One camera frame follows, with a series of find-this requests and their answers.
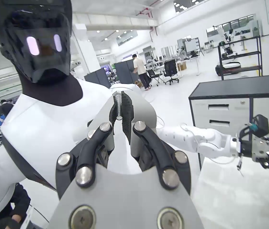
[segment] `white shirt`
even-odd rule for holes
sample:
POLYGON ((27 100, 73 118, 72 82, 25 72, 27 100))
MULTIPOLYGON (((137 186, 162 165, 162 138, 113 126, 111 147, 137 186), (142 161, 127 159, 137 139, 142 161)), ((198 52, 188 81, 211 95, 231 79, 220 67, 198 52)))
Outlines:
POLYGON ((143 60, 140 58, 134 59, 134 68, 138 68, 138 74, 146 73, 146 67, 143 63, 143 60))

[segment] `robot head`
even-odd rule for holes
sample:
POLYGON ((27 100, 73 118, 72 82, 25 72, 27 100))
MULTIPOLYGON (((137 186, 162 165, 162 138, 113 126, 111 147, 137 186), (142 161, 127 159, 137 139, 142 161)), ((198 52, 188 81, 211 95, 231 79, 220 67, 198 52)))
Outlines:
POLYGON ((70 0, 0 0, 0 51, 29 81, 70 73, 70 0))

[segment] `drawer handle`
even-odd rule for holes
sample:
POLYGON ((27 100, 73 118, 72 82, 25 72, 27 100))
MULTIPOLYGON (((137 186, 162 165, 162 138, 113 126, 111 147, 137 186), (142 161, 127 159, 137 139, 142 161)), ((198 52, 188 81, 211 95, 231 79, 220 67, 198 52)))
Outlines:
POLYGON ((210 120, 209 123, 212 126, 221 126, 221 127, 229 127, 230 122, 229 121, 216 121, 216 120, 210 120))
POLYGON ((209 104, 209 110, 229 110, 229 104, 209 104))

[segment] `black pants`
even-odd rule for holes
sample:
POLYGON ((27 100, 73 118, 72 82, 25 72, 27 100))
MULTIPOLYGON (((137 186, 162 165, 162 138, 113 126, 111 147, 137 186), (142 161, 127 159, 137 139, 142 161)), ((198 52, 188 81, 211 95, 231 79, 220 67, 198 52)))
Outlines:
POLYGON ((150 86, 150 80, 146 73, 139 74, 139 78, 144 86, 144 88, 148 88, 150 86))

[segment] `man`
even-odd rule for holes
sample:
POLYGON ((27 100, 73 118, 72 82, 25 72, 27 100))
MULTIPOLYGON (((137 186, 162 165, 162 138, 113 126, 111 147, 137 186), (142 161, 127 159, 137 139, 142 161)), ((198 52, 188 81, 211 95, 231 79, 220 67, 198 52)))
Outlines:
POLYGON ((10 224, 21 225, 25 218, 31 199, 29 198, 26 190, 19 183, 16 183, 15 191, 11 197, 9 203, 0 212, 0 228, 5 228, 10 224), (15 204, 15 208, 12 209, 11 203, 15 204))
POLYGON ((138 58, 136 54, 132 55, 132 58, 134 59, 134 71, 133 73, 138 73, 139 78, 145 88, 145 90, 149 90, 150 87, 150 80, 149 77, 146 74, 146 67, 143 63, 143 60, 138 58))
POLYGON ((0 106, 0 112, 7 117, 9 114, 10 110, 12 109, 13 105, 6 102, 5 99, 1 100, 1 106, 0 106))

